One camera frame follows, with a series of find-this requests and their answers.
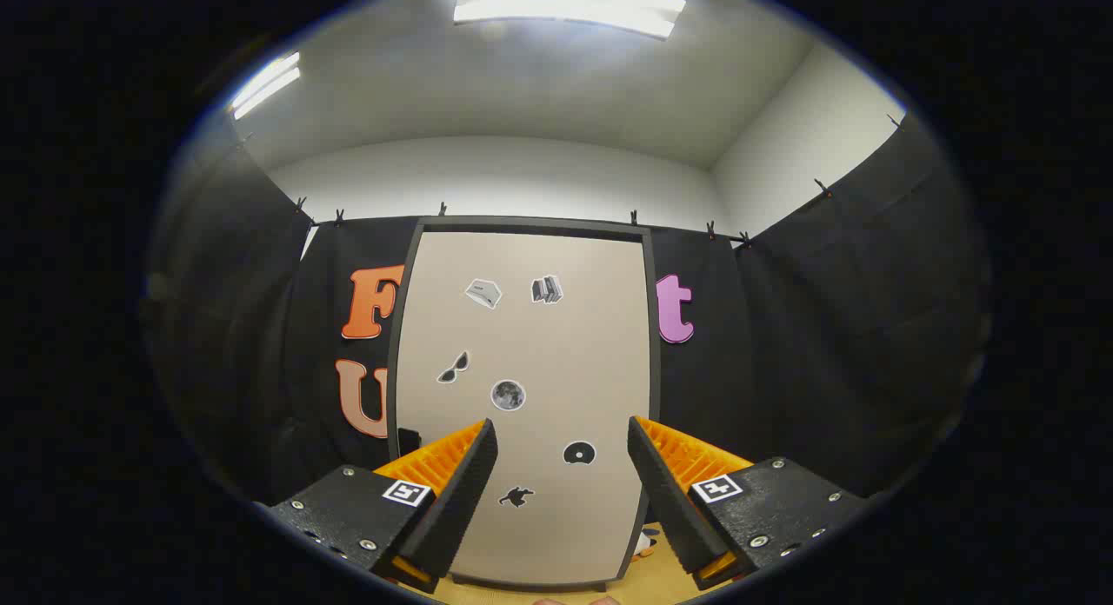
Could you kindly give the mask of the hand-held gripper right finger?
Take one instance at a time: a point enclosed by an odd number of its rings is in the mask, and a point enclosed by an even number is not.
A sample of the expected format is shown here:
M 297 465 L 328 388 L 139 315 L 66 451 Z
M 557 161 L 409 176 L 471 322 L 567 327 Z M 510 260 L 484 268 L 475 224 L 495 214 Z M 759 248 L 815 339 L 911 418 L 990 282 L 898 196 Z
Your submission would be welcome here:
M 779 571 L 860 520 L 870 502 L 798 462 L 750 462 L 632 416 L 628 454 L 696 588 Z

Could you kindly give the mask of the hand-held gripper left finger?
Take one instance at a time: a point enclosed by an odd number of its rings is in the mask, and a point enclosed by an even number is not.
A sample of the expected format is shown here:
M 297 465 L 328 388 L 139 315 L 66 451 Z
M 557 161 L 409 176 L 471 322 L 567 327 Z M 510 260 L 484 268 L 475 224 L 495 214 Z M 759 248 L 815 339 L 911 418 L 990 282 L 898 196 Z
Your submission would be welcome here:
M 496 427 L 483 419 L 375 469 L 341 465 L 257 508 L 270 526 L 362 574 L 432 593 L 496 462 Z

